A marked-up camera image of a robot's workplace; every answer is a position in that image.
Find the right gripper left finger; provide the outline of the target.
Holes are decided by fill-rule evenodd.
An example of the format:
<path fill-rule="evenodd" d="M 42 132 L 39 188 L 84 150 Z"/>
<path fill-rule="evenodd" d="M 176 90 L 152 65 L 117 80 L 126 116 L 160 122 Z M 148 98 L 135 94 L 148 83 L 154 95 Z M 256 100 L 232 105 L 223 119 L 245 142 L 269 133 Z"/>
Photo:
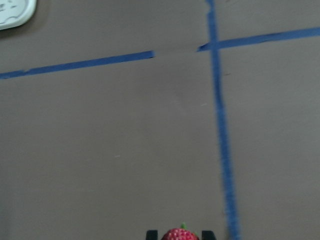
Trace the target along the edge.
<path fill-rule="evenodd" d="M 155 229 L 147 230 L 146 240 L 158 240 L 158 231 Z"/>

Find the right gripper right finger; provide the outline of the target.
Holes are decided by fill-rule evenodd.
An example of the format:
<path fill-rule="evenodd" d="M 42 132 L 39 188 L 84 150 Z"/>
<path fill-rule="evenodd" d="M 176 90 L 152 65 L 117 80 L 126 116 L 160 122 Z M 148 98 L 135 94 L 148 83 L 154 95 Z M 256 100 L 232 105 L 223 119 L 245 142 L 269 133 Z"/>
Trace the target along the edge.
<path fill-rule="evenodd" d="M 201 232 L 202 240 L 216 240 L 215 233 L 212 230 L 203 230 Z"/>

